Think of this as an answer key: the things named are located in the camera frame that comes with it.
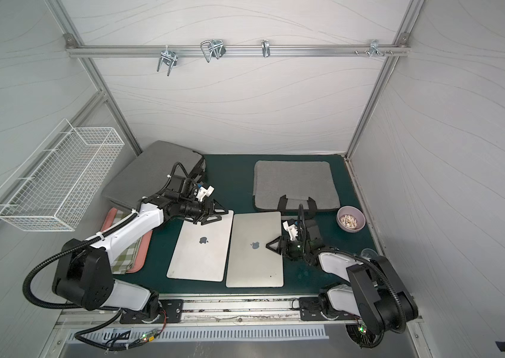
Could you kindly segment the grey laptop sleeve front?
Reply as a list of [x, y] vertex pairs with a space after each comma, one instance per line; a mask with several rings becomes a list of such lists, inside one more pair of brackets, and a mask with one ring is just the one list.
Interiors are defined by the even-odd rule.
[[167, 176], [177, 162], [197, 180], [205, 173], [206, 159], [199, 152], [156, 141], [104, 187], [102, 196], [121, 210], [135, 209], [143, 197], [150, 197], [166, 184]]

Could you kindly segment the grey laptop sleeve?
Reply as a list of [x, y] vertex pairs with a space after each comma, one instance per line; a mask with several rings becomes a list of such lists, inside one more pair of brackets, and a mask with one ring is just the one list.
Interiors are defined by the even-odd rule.
[[166, 184], [167, 176], [177, 162], [197, 180], [205, 173], [206, 159], [199, 152], [156, 141], [104, 187], [102, 196], [121, 210], [135, 209], [143, 197], [150, 197]]
[[254, 167], [253, 206], [259, 211], [311, 215], [340, 208], [331, 166], [325, 161], [258, 161]]

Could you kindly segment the silver laptop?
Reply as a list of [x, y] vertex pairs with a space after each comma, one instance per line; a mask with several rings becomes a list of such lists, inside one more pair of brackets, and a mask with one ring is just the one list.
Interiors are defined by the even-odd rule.
[[224, 279], [234, 212], [207, 225], [184, 222], [167, 270], [169, 279], [221, 282]]
[[282, 234], [279, 212], [234, 216], [226, 273], [228, 288], [278, 288], [284, 286], [282, 256], [266, 244]]

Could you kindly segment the grey laptop sleeve back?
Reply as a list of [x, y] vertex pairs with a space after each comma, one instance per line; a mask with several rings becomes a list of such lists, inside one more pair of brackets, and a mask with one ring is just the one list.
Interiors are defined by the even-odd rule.
[[331, 166], [325, 161], [258, 161], [254, 167], [253, 206], [259, 211], [311, 215], [340, 208]]

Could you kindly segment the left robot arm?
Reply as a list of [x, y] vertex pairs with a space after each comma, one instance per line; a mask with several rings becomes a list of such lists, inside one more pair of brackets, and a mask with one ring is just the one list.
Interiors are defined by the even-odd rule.
[[[117, 224], [86, 240], [71, 239], [61, 252], [33, 268], [23, 282], [25, 299], [49, 310], [156, 310], [158, 293], [115, 279], [112, 264], [144, 234], [172, 219], [201, 226], [223, 220], [229, 211], [212, 198], [213, 191], [206, 183], [169, 175], [162, 189], [143, 197]], [[51, 264], [56, 265], [52, 292], [65, 300], [63, 304], [40, 299], [32, 291], [37, 274]]]

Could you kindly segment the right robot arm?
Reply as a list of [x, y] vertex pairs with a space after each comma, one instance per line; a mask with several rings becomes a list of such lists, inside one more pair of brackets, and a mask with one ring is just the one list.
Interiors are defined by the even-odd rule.
[[302, 261], [340, 278], [319, 291], [316, 306], [323, 319], [354, 316], [375, 336], [405, 332], [419, 309], [391, 262], [383, 256], [365, 258], [327, 246], [313, 220], [287, 220], [283, 234], [265, 248], [290, 261]]

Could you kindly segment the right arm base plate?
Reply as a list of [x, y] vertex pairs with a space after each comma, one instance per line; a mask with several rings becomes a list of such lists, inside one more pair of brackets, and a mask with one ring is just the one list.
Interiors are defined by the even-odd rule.
[[296, 301], [298, 302], [297, 310], [303, 322], [358, 320], [358, 316], [334, 309], [324, 295], [301, 297]]

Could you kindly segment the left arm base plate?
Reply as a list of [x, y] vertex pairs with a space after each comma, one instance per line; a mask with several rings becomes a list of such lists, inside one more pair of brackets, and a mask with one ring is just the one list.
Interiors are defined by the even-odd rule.
[[149, 310], [124, 310], [119, 322], [122, 325], [179, 323], [183, 304], [182, 299], [158, 299], [149, 302]]

